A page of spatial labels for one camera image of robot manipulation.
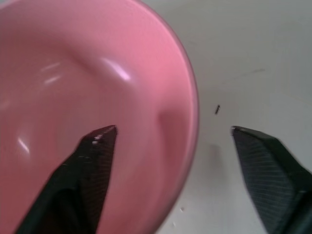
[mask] small black debris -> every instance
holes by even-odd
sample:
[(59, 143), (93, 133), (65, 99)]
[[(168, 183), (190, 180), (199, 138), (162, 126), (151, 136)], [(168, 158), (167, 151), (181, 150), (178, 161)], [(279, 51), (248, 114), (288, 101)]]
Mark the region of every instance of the small black debris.
[(216, 107), (216, 110), (215, 110), (215, 114), (216, 114), (216, 115), (218, 114), (219, 110), (220, 110), (220, 105), (218, 105), (218, 106)]

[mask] pink bowl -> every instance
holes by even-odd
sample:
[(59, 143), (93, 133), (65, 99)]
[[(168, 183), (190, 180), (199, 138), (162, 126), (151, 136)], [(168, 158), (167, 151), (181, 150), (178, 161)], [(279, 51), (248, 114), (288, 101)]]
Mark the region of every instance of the pink bowl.
[(134, 0), (21, 0), (0, 7), (0, 233), (50, 173), (116, 124), (98, 233), (145, 234), (168, 214), (197, 137), (192, 68), (171, 29)]

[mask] textured black pad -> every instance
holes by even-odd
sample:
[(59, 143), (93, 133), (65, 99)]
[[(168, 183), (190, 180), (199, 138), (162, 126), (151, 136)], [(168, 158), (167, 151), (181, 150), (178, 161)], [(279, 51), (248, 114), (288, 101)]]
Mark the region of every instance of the textured black pad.
[(278, 139), (242, 127), (233, 127), (232, 134), (246, 187), (267, 232), (288, 233), (311, 196), (312, 176)]
[(109, 186), (117, 129), (86, 135), (51, 175), (18, 234), (94, 234)]

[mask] white surface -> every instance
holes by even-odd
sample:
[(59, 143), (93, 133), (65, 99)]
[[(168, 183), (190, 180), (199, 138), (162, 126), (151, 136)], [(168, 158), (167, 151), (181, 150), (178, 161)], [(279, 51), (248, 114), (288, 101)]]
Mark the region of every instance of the white surface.
[(312, 170), (312, 1), (144, 2), (184, 44), (201, 112), (193, 168), (157, 234), (265, 234), (242, 181), (230, 126), (280, 138)]

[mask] pink ceramic bowl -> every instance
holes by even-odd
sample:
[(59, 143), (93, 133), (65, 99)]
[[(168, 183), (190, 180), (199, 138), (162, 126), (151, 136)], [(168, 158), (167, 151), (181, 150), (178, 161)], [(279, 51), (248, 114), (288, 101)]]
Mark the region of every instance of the pink ceramic bowl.
[(171, 29), (134, 0), (0, 7), (0, 233), (10, 234), (79, 139), (119, 129), (98, 233), (147, 234), (190, 169), (194, 75)]

